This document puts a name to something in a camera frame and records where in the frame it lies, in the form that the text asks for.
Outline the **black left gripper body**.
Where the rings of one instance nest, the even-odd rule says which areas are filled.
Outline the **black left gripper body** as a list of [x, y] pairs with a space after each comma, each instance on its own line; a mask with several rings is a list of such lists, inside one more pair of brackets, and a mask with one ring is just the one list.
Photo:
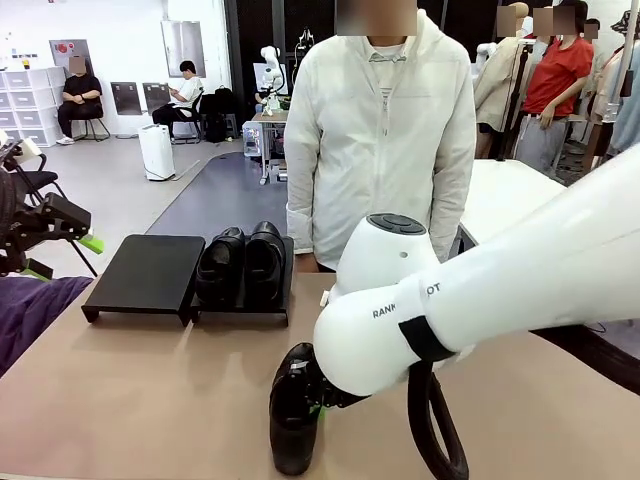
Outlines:
[[32, 232], [14, 222], [1, 239], [1, 273], [21, 273], [29, 266], [26, 252], [34, 246]]

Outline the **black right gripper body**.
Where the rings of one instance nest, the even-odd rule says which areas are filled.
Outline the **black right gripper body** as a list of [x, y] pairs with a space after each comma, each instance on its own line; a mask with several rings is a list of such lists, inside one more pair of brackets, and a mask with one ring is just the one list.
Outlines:
[[320, 408], [344, 409], [368, 399], [368, 396], [357, 396], [331, 384], [326, 378], [309, 383], [305, 390], [305, 398], [311, 410]]

